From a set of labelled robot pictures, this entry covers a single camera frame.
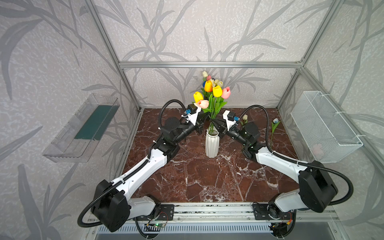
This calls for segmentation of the white ribbed vase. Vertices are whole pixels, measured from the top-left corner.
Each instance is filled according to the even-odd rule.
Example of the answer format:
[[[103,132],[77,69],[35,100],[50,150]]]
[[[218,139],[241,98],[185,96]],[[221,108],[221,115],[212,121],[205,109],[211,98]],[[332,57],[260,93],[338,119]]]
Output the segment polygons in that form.
[[[208,158],[215,158],[219,152],[220,137],[217,129],[207,130],[205,151]]]

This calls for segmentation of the bunch of remaining tulips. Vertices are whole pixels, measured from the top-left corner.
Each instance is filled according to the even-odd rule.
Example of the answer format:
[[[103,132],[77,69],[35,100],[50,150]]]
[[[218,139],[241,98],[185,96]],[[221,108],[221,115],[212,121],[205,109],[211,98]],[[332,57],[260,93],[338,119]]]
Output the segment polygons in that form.
[[[195,92],[193,94],[194,103],[201,107],[200,103],[202,100],[210,101],[210,120],[214,120],[221,109],[227,104],[225,101],[231,95],[230,87],[222,88],[215,84],[213,80],[206,80],[204,88],[201,88],[201,92]]]

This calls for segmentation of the black cylindrical vase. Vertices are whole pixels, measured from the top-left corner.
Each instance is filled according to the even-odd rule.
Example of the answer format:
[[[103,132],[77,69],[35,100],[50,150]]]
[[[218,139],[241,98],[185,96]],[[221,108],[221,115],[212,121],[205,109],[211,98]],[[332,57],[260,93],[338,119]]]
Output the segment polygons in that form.
[[[202,100],[200,105],[201,105],[201,108],[203,109],[203,111],[205,113],[207,113],[207,112],[210,113],[211,112],[210,101],[209,100]]]

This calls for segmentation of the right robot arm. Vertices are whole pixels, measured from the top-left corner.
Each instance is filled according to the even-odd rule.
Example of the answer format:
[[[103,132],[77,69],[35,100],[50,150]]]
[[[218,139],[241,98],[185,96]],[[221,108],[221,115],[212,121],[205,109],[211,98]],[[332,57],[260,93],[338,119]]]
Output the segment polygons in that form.
[[[269,201],[266,211],[273,219],[277,219],[282,213],[298,209],[307,208],[321,213],[337,195],[338,188],[329,173],[319,169],[323,164],[314,161],[311,167],[306,167],[276,156],[266,145],[258,141],[261,133],[254,123],[246,124],[239,130],[236,124],[228,128],[227,124],[230,121],[211,122],[217,128],[220,137],[227,135],[243,145],[242,153],[247,159],[269,166],[299,184],[298,189],[278,194]]]

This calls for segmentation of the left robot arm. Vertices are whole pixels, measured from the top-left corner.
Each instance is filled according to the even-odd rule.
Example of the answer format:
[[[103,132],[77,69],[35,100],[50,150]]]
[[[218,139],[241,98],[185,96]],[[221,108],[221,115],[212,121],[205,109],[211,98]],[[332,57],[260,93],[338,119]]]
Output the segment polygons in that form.
[[[170,162],[179,152],[179,143],[192,132],[201,133],[207,113],[186,116],[186,122],[176,117],[165,121],[162,133],[150,147],[149,153],[120,177],[101,181],[95,190],[91,213],[110,232],[121,228],[127,220],[140,216],[154,216],[160,202],[154,197],[133,198],[135,191],[158,169]]]

